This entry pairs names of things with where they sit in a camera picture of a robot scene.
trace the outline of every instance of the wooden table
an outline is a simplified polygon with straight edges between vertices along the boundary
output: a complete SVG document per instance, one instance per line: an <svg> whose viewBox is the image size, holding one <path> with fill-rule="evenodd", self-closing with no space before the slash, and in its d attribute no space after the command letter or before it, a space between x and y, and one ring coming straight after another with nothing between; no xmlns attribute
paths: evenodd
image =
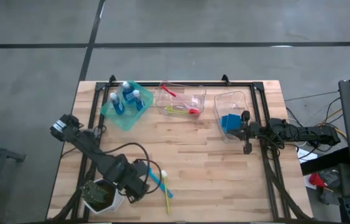
<svg viewBox="0 0 350 224"><path fill-rule="evenodd" d="M287 119L279 81L263 82L270 116ZM83 124L87 124L89 120L95 84L96 82L80 82L78 87L73 114ZM155 93L157 88L148 89ZM206 89L205 110L196 121L162 115L153 103L128 133L121 131L107 119L104 122L108 131L101 139L102 150L113 149L127 142L139 142L147 149L150 158L158 162L160 167L168 173L168 187L174 194L173 199L170 200L171 214L166 213L163 192L157 190L134 204L130 204L125 199L116 212L100 215L91 213L90 221L272 220L259 143L256 140L251 141L253 152L249 155L242 153L243 142L223 143L213 113L215 95L243 91L246 94L246 103L252 119L255 120L250 90L247 87L207 87ZM98 123L101 98L95 125ZM261 119L264 120L263 113L260 114ZM71 144L66 143L64 152L72 147ZM130 161L144 158L143 152L136 146L125 147L118 153L124 153ZM80 161L80 151L70 152L61 159L48 217L56 215L74 192ZM280 163L286 189L299 207L311 216L309 199L293 146L287 146L281 150ZM277 205L281 211L279 198L276 192Z"/></svg>

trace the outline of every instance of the blue bottle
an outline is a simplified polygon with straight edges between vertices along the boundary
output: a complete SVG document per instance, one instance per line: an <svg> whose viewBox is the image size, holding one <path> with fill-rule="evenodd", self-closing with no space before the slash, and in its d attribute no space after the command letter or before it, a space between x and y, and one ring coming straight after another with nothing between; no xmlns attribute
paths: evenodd
<svg viewBox="0 0 350 224"><path fill-rule="evenodd" d="M122 95L124 96L126 103L132 103L135 100L133 90L135 89L127 81L122 83Z"/></svg>
<svg viewBox="0 0 350 224"><path fill-rule="evenodd" d="M134 97L135 102L136 102L136 108L138 111L140 111L144 107L144 101L142 100L142 95L140 95L140 91L134 90L133 97Z"/></svg>
<svg viewBox="0 0 350 224"><path fill-rule="evenodd" d="M125 107L124 107L124 103L119 99L119 97L117 96L117 94L115 93L110 93L110 100L113 103L115 112L118 115L121 115L124 113L125 111Z"/></svg>

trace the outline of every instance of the gray floor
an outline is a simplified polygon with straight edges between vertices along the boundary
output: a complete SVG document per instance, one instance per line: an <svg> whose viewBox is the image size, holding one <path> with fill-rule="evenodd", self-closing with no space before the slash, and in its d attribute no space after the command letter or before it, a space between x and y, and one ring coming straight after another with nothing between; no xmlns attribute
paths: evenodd
<svg viewBox="0 0 350 224"><path fill-rule="evenodd" d="M87 43L98 0L0 0L0 44ZM350 41L350 0L107 0L96 42ZM50 125L69 113L85 49L0 49L0 146L27 154L8 163L0 223L43 220L62 145ZM286 100L338 89L350 79L350 47L95 49L87 80L280 80ZM287 101L314 125L337 93ZM336 103L332 111L340 107ZM342 130L341 120L335 123ZM339 221L319 204L319 220ZM33 201L33 205L24 203Z"/></svg>

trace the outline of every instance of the clear plastic bin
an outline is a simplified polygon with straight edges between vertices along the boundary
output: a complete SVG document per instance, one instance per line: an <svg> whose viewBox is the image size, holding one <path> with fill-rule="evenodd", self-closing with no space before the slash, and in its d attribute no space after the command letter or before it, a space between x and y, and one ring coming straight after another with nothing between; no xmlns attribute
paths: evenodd
<svg viewBox="0 0 350 224"><path fill-rule="evenodd" d="M164 86L183 101L165 91ZM186 86L162 81L157 91L155 105L160 108L163 114L197 119L204 111L205 96L206 89L204 86ZM190 107L196 109L199 113L189 113Z"/></svg>
<svg viewBox="0 0 350 224"><path fill-rule="evenodd" d="M241 118L242 112L248 110L245 93L234 91L216 95L213 109L222 140L226 143L239 142L237 137L223 131L221 121L223 116L228 116L229 114L234 114Z"/></svg>
<svg viewBox="0 0 350 224"><path fill-rule="evenodd" d="M143 86L140 86L136 82L129 80L129 84L135 89L139 90L144 101L145 106L139 111L136 108L136 102L126 103L122 95L122 85L118 88L116 94L119 97L120 101L124 103L125 111L123 114L118 115L114 109L113 103L109 99L108 102L103 105L100 109L100 113L105 115L110 119L114 124L120 127L124 131L128 131L136 123L136 121L143 115L143 113L151 106L154 100L154 94L149 90L146 90Z"/></svg>

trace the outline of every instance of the teal plastic bin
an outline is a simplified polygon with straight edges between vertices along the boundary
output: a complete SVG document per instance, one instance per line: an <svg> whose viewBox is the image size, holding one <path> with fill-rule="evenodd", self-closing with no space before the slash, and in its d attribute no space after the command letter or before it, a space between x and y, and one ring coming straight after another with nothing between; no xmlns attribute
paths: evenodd
<svg viewBox="0 0 350 224"><path fill-rule="evenodd" d="M119 87L116 92L119 99L124 103L125 111L123 114L118 115L115 112L113 103L109 100L103 107L100 109L100 113L105 115L106 118L110 119L114 124L120 127L124 131L128 131L136 123L136 121L143 115L143 113L151 106L154 100L154 94L149 90L146 90L143 86L140 86L135 81L129 80L129 84L135 89L139 90L142 95L142 100L144 101L145 106L139 111L136 108L136 103L126 103L122 95L122 85Z"/></svg>

